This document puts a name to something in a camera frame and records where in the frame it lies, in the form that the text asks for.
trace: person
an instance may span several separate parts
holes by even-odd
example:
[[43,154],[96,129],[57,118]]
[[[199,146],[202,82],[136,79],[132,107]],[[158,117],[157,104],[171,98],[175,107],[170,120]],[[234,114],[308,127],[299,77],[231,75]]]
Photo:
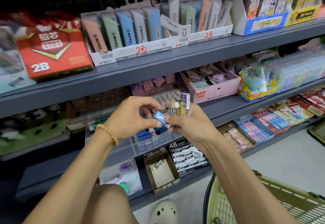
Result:
[[[122,187],[115,184],[94,185],[114,146],[114,136],[123,140],[145,128],[161,127],[160,121],[152,119],[157,110],[161,110],[161,106],[151,97],[132,96],[124,100],[104,124],[113,136],[104,128],[98,128],[24,223],[138,223]],[[143,111],[148,119],[144,119],[139,111]],[[169,128],[170,132],[181,132],[208,158],[239,224],[298,223],[263,186],[198,105],[191,103],[185,117],[166,115],[165,121],[173,125]]]

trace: left hand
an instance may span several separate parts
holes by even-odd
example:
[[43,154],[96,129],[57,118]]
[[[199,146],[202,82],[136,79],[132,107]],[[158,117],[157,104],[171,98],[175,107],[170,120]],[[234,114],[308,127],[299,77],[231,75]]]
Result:
[[[142,118],[139,110],[146,114],[147,119]],[[162,107],[152,97],[130,96],[114,111],[105,126],[114,133],[118,140],[127,139],[146,128],[160,128],[162,123],[152,119],[152,114],[158,110],[162,110]]]

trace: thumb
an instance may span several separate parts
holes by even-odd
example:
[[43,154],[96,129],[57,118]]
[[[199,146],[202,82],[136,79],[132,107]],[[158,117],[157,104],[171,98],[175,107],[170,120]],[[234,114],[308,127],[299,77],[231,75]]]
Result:
[[165,115],[164,120],[170,125],[177,125],[182,127],[182,118],[177,115]]
[[156,119],[142,119],[142,129],[160,128],[162,123]]

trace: forearm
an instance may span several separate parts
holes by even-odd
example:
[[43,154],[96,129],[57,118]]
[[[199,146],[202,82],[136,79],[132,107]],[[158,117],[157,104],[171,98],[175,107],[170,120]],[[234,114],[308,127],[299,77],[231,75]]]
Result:
[[99,129],[24,223],[80,223],[111,148],[112,139]]
[[239,224],[297,223],[220,133],[205,147]]

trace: yellow box with rabbit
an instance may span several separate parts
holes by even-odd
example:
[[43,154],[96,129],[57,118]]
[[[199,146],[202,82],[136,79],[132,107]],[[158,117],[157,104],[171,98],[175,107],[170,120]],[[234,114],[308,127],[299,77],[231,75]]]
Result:
[[279,88],[278,83],[275,81],[275,79],[272,80],[271,85],[268,87],[267,91],[264,92],[258,92],[258,93],[252,93],[247,84],[245,83],[244,79],[242,78],[239,86],[238,86],[238,95],[244,99],[246,102],[255,102],[257,100],[260,100],[262,98],[275,95],[277,90]]

